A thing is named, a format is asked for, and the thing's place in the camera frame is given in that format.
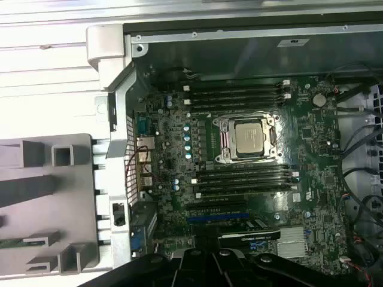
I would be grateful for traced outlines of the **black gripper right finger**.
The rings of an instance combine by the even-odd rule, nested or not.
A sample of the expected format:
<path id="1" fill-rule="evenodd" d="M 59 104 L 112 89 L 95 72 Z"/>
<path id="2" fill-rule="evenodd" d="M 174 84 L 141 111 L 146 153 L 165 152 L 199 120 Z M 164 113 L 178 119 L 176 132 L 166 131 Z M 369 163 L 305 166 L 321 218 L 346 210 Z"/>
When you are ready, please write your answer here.
<path id="1" fill-rule="evenodd" d="M 351 275 L 331 276 L 274 254 L 245 257 L 234 249 L 213 255 L 223 286 L 369 286 Z"/>

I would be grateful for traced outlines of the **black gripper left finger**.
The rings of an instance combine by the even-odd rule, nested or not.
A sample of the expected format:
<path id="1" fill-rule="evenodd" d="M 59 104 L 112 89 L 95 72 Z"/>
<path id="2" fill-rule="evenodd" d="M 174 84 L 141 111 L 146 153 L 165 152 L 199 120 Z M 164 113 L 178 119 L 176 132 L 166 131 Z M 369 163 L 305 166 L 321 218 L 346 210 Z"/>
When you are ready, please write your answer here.
<path id="1" fill-rule="evenodd" d="M 147 254 L 123 264 L 82 286 L 206 286 L 208 253 L 182 249 L 173 259 Z"/>

